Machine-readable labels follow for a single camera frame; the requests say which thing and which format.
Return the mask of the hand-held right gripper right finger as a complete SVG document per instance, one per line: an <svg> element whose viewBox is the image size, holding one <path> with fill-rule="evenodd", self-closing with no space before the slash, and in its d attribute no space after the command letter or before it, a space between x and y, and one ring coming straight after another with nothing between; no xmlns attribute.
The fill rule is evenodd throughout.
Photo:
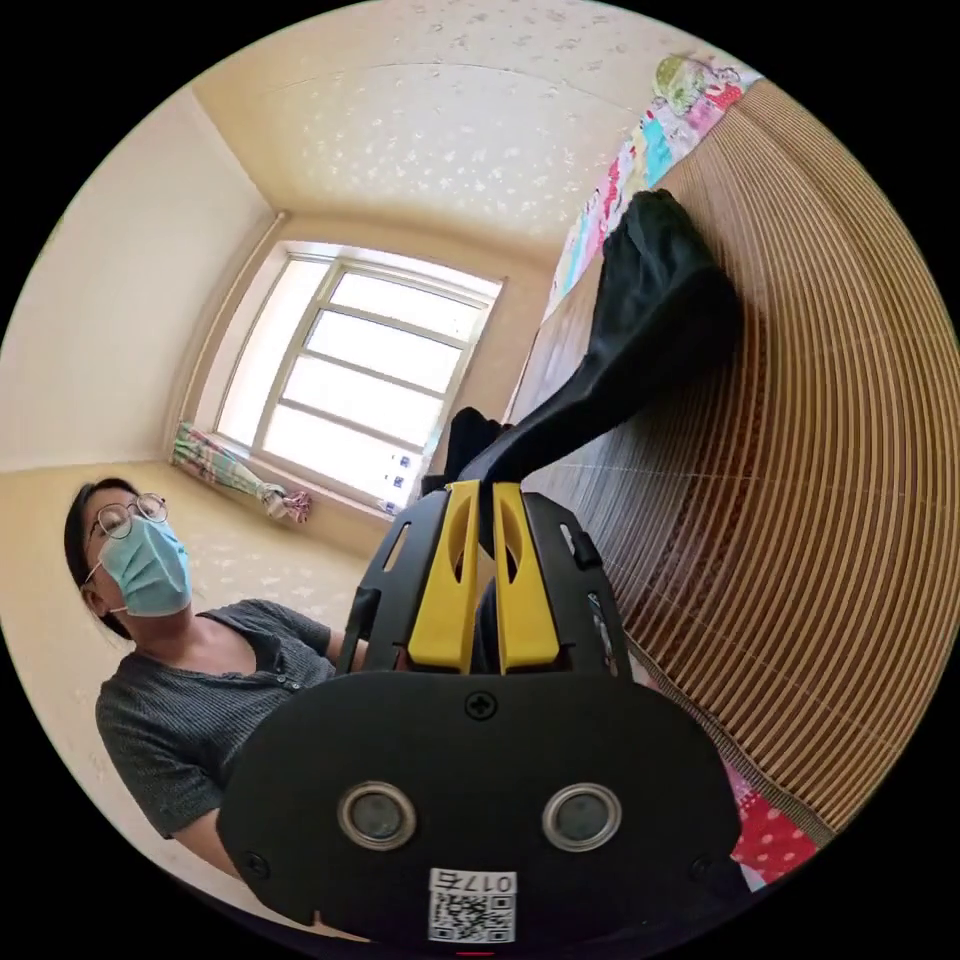
<svg viewBox="0 0 960 960"><path fill-rule="evenodd" d="M495 484L492 503L500 668L546 669L558 638L520 486Z"/></svg>

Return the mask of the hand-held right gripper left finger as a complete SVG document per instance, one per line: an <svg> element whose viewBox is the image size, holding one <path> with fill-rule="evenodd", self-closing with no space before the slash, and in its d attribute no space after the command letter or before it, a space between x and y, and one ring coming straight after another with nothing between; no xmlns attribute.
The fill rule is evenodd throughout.
<svg viewBox="0 0 960 960"><path fill-rule="evenodd" d="M449 485L446 493L407 654L417 668L467 672L477 587L480 484L459 481Z"/></svg>

